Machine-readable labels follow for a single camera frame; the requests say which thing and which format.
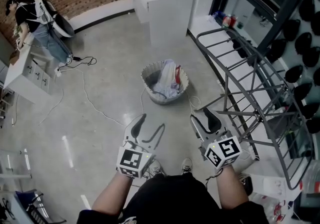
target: laundry basket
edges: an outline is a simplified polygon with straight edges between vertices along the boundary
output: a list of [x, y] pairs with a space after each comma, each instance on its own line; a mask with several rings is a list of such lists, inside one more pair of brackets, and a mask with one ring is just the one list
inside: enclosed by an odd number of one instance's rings
[[185, 71], [182, 68], [180, 68], [181, 84], [180, 84], [180, 93], [179, 94], [177, 94], [174, 97], [168, 98], [159, 92], [153, 91], [151, 89], [151, 87], [155, 83], [157, 83], [159, 75], [160, 75], [164, 65], [165, 65], [164, 61], [156, 62], [151, 65], [148, 65], [141, 72], [141, 78], [142, 78], [143, 83], [145, 85], [145, 90], [149, 94], [151, 100], [159, 105], [165, 105], [165, 104], [168, 104], [168, 103], [178, 99], [186, 91], [186, 89], [189, 85], [189, 79], [187, 77], [187, 74], [185, 73]]

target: forearm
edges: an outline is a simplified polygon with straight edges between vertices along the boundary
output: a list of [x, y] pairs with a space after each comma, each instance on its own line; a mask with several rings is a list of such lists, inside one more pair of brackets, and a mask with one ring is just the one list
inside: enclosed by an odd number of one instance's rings
[[117, 172], [94, 202], [92, 210], [118, 215], [124, 207], [131, 184], [131, 178]]
[[223, 168], [223, 172], [216, 178], [216, 181], [222, 208], [233, 209], [249, 201], [246, 191], [231, 165]]
[[26, 23], [22, 23], [20, 27], [22, 29], [21, 42], [23, 43], [28, 35], [28, 27]]

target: black dome object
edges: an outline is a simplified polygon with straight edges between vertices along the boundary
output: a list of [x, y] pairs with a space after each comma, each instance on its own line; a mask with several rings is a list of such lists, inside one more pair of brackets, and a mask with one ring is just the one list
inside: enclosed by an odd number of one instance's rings
[[313, 118], [306, 121], [308, 131], [311, 134], [318, 133], [320, 131], [320, 118]]
[[269, 50], [266, 56], [271, 63], [273, 63], [283, 55], [286, 44], [287, 44], [287, 41], [284, 39], [274, 40], [272, 42], [271, 49]]
[[298, 54], [303, 55], [306, 51], [310, 49], [312, 42], [311, 33], [301, 34], [295, 41], [295, 50]]
[[300, 27], [301, 21], [297, 20], [288, 20], [283, 26], [284, 37], [287, 41], [294, 41]]
[[289, 70], [286, 71], [285, 73], [285, 80], [290, 83], [295, 83], [297, 80], [300, 78], [302, 71], [303, 71], [303, 66], [298, 65], [295, 67], [290, 68]]
[[312, 118], [319, 109], [320, 103], [312, 103], [301, 107], [301, 113], [306, 119]]
[[315, 35], [320, 35], [320, 11], [315, 13], [311, 21], [311, 28]]
[[320, 47], [310, 48], [302, 56], [302, 61], [307, 67], [314, 67], [318, 63], [320, 55]]
[[315, 85], [320, 86], [320, 68], [318, 68], [313, 74], [313, 81]]
[[307, 96], [311, 87], [312, 87], [311, 82], [304, 83], [304, 84], [301, 84], [301, 85], [295, 87], [294, 91], [293, 91], [293, 94], [295, 96], [294, 98], [296, 100], [302, 100], [303, 98], [305, 98]]
[[315, 0], [303, 0], [299, 7], [299, 14], [302, 20], [310, 22], [315, 14]]

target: bottle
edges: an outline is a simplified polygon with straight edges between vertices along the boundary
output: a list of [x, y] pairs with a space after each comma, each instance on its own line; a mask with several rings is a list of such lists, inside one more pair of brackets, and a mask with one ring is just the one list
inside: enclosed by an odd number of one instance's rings
[[236, 16], [235, 16], [235, 15], [232, 15], [232, 16], [231, 16], [231, 21], [230, 21], [230, 24], [229, 24], [229, 27], [230, 27], [230, 28], [233, 28], [233, 27], [235, 26], [236, 20], [237, 20]]
[[230, 22], [231, 22], [231, 17], [230, 15], [228, 16], [225, 16], [224, 19], [223, 19], [223, 22], [222, 22], [222, 28], [228, 28], [229, 25], [230, 25]]

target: shoe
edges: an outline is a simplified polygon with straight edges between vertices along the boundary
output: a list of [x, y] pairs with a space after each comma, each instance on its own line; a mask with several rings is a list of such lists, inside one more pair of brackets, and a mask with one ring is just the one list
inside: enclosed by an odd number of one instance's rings
[[296, 53], [299, 55], [303, 55], [305, 52], [310, 50], [311, 43], [312, 43], [311, 33], [301, 34], [294, 43]]
[[66, 65], [67, 65], [67, 64], [70, 64], [70, 63], [72, 62], [72, 56], [71, 56], [71, 55], [68, 56], [66, 59], [67, 59]]
[[182, 174], [192, 173], [192, 161], [190, 158], [186, 158], [182, 162]]
[[153, 176], [162, 173], [162, 167], [158, 160], [154, 160], [152, 164], [150, 164], [149, 169], [151, 171], [151, 175]]

